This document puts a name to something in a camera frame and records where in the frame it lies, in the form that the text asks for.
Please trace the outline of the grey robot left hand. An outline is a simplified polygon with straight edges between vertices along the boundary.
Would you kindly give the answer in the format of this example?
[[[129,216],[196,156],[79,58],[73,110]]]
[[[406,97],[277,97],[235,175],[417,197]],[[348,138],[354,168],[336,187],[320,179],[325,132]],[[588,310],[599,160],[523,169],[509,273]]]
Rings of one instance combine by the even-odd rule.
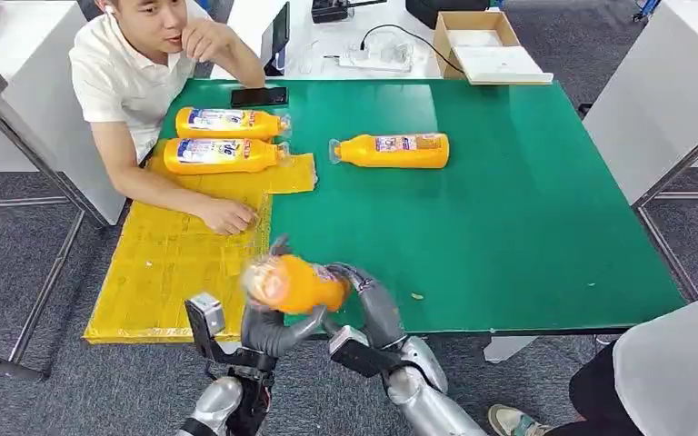
[[[315,305],[306,318],[286,326],[284,314],[275,309],[284,297],[295,292],[293,280],[282,267],[282,258],[291,252],[288,236],[278,236],[267,255],[247,265],[240,281],[247,294],[241,322],[241,344],[272,358],[282,357],[313,334],[327,314],[325,305]]]

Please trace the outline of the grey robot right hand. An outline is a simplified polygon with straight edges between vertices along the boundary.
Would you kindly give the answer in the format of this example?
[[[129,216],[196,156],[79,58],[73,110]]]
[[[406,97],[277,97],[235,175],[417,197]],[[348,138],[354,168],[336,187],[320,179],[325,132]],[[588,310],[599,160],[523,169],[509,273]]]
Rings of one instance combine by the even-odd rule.
[[[354,287],[364,311],[364,333],[375,349],[392,350],[405,340],[399,309],[385,285],[348,263],[328,263],[326,268]]]

